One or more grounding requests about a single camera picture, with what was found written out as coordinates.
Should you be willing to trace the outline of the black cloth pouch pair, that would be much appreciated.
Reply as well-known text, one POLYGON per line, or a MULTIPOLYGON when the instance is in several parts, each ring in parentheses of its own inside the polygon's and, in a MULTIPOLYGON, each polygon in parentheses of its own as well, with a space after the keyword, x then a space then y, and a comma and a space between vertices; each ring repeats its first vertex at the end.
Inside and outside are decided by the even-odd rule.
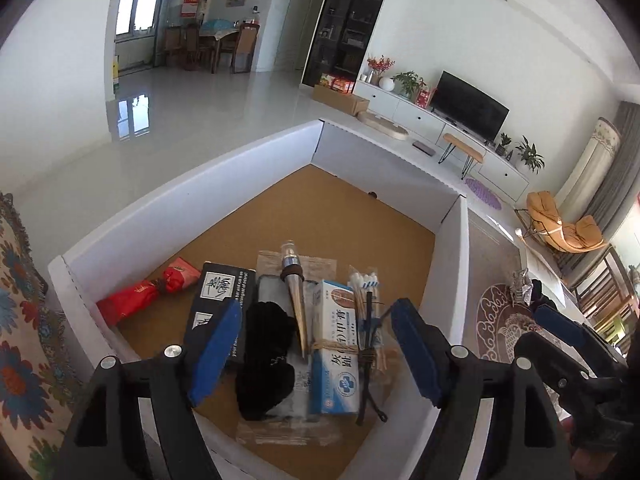
POLYGON ((286 358, 294 335, 294 318, 275 302, 255 302, 246 311, 244 361, 235 377, 242 419, 265 419, 293 391, 295 370, 286 358))
POLYGON ((548 308, 553 311, 558 310, 555 303, 542 292, 541 281, 534 278, 532 281, 532 294, 530 295, 529 310, 536 313, 536 311, 541 307, 548 308))

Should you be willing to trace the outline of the black eyeglasses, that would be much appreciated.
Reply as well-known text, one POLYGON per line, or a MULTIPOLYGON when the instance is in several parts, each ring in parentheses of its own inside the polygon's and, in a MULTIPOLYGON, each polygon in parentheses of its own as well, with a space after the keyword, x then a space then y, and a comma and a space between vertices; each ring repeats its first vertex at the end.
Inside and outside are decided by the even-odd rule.
POLYGON ((371 374, 373 365, 378 359, 376 357, 376 347, 374 340, 378 336, 378 331, 383 326, 383 321, 388 315, 386 311, 380 318, 373 316, 373 292, 366 291, 366 317, 364 318, 364 347, 359 350, 359 362, 362 366, 362 383, 360 386, 360 403, 356 419, 356 425, 362 427, 366 418, 367 406, 371 405, 372 410, 381 422, 387 422, 388 416, 378 407, 370 391, 371 374))

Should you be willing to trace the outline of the red packet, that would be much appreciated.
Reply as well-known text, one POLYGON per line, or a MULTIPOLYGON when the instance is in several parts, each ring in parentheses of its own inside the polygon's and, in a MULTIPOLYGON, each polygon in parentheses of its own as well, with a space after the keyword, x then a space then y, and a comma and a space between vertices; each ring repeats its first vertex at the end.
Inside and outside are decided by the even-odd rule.
POLYGON ((159 278, 143 280, 96 303, 104 322, 115 326, 125 318, 149 307, 164 295, 181 292, 194 285, 201 271, 183 258, 175 259, 159 278))

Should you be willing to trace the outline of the black rectangular box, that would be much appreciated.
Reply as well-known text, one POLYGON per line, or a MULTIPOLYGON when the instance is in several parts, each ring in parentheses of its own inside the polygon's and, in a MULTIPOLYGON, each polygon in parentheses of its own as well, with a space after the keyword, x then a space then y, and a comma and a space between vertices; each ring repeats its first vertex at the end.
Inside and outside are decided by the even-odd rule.
POLYGON ((230 366, 241 365, 244 362, 246 343, 246 310, 253 303, 256 283, 255 270, 214 262, 204 263, 201 277, 194 288, 194 297, 186 322, 183 337, 186 348, 195 347, 195 331, 200 326, 217 322, 227 304, 236 300, 241 307, 241 328, 232 344, 229 361, 230 366))

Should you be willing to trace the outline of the bagged chopsticks bundle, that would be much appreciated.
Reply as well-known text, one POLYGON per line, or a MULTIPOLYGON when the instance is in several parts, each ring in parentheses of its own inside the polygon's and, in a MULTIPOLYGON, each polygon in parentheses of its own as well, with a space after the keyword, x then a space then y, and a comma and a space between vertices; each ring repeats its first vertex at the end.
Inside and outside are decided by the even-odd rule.
POLYGON ((388 385, 397 364, 398 348, 388 331, 388 323, 383 320, 385 310, 378 291, 378 274, 373 268, 362 273, 350 266, 348 286, 354 295, 359 363, 370 366, 376 382, 388 385))

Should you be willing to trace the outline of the blue white ointment box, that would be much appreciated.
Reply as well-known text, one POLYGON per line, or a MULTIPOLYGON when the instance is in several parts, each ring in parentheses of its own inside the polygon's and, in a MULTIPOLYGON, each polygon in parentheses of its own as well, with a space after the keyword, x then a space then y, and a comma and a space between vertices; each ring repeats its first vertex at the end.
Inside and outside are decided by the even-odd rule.
POLYGON ((360 404, 358 326, 354 293, 320 282, 312 295, 310 411, 356 414, 360 404))

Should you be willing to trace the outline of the glass bottle with cone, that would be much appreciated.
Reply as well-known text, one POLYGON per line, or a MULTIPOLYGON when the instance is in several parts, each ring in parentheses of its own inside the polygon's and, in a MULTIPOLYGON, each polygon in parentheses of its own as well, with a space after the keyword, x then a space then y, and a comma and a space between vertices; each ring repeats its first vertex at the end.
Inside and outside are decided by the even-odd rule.
POLYGON ((280 278, 288 286, 291 304, 297 323, 300 356, 306 360, 308 356, 308 337, 306 322, 306 306, 304 298, 304 271, 300 263, 297 248, 292 240, 281 245, 282 270, 280 278))

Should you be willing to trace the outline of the bagged brown package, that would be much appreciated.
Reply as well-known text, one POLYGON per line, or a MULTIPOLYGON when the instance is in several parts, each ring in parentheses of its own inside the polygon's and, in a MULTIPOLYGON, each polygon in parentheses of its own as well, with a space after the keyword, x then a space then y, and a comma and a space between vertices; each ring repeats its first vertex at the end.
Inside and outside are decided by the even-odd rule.
MULTIPOLYGON (((288 286, 281 280, 282 257, 277 252, 258 252, 255 302, 273 301, 294 318, 288 286)), ((328 416, 314 415, 310 411, 311 357, 300 356, 299 336, 295 320, 295 335, 288 350, 288 362, 294 367, 293 391, 267 417, 257 422, 242 419, 236 428, 235 439, 245 445, 319 445, 328 446, 342 440, 337 423, 328 416)))

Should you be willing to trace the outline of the wooden dining chair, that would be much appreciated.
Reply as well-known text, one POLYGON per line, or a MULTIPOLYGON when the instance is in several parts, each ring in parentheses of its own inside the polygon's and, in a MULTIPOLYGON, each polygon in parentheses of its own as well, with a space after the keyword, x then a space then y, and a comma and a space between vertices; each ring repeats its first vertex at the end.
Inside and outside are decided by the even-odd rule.
POLYGON ((574 286, 578 308, 591 327, 626 356, 639 321, 639 297, 631 274, 613 246, 574 286))

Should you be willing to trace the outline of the silver patterned pouch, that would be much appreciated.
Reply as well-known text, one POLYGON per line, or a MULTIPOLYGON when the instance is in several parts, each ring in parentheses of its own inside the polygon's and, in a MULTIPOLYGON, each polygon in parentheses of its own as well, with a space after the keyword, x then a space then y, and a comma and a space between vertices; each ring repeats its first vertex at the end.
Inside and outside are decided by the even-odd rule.
POLYGON ((521 269, 512 274, 510 293, 514 304, 527 307, 532 298, 533 283, 527 269, 521 269))

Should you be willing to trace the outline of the orange lounge chair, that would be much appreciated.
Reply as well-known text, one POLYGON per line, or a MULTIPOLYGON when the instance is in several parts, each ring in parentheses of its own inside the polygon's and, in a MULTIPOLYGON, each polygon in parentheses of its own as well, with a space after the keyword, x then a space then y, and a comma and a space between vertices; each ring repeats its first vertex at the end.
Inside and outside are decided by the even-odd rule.
POLYGON ((541 244, 561 254, 584 254, 605 248, 605 239, 593 216, 565 222, 550 192, 530 192, 526 206, 514 214, 524 228, 523 236, 536 237, 541 244))

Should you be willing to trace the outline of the green potted plant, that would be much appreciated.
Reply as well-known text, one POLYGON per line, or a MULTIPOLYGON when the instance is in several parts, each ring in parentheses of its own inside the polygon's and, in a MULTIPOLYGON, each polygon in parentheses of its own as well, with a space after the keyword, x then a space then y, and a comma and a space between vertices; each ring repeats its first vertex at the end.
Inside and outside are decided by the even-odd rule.
POLYGON ((538 152, 536 144, 530 142, 526 136, 523 136, 522 140, 518 142, 515 151, 518 163, 533 174, 539 174, 546 166, 544 156, 538 152))

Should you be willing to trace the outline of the white cardboard storage box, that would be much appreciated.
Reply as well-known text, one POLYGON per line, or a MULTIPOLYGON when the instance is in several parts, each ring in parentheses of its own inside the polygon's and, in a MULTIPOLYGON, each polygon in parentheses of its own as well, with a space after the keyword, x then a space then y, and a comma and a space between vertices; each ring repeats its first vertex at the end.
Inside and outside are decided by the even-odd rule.
MULTIPOLYGON (((93 368, 106 356, 127 364, 182 344, 196 283, 160 296, 108 326, 96 303, 175 259, 256 271, 258 252, 292 240, 304 259, 334 260, 380 277, 383 304, 407 298, 453 344, 462 339, 469 279, 468 201, 420 168, 385 136, 308 122, 206 162, 157 188, 102 224, 49 266, 52 286, 93 368)), ((409 479, 437 417, 398 356, 387 422, 330 415, 342 440, 328 446, 235 439, 240 412, 224 364, 215 389, 193 409, 218 479, 409 479)), ((145 447, 160 449, 152 403, 141 399, 145 447)))

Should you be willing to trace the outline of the wooden side bench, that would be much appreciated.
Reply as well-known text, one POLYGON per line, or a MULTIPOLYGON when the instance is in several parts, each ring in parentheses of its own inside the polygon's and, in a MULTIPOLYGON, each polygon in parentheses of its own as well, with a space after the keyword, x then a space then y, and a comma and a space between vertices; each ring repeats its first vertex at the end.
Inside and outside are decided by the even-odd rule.
POLYGON ((472 146, 464 143, 462 140, 456 138, 451 133, 445 133, 443 136, 447 142, 446 150, 440 155, 438 162, 442 164, 455 150, 459 150, 465 154, 465 163, 461 170, 461 179, 464 180, 470 171, 477 165, 484 164, 484 155, 477 151, 472 146))

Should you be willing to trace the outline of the black television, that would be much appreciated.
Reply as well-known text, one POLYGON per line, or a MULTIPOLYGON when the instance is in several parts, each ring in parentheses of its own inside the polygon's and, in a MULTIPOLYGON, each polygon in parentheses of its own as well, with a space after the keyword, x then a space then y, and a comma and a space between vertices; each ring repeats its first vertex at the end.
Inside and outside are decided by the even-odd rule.
POLYGON ((431 107, 486 141, 495 140, 509 114, 500 102, 446 70, 436 84, 431 107))

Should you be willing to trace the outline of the white tv cabinet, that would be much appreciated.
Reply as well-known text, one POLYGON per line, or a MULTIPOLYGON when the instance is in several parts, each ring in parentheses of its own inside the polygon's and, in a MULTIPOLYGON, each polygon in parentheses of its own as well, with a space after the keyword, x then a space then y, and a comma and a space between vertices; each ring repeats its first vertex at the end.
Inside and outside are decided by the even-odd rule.
POLYGON ((529 180, 515 167, 499 156, 495 150, 480 142, 477 136, 467 133, 435 113, 424 110, 393 92, 388 92, 367 82, 357 81, 356 96, 369 101, 370 112, 396 122, 409 130, 422 142, 434 148, 439 156, 449 143, 446 134, 454 136, 465 145, 483 155, 482 162, 472 162, 471 174, 479 176, 490 188, 512 204, 525 197, 529 180))

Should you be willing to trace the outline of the black glass cabinet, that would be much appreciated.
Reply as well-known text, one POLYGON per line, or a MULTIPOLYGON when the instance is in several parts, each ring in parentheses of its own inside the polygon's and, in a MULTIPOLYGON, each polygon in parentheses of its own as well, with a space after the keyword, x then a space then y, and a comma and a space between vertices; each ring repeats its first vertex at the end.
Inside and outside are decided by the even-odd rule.
POLYGON ((383 0, 323 0, 302 83, 327 74, 355 81, 366 57, 383 0))

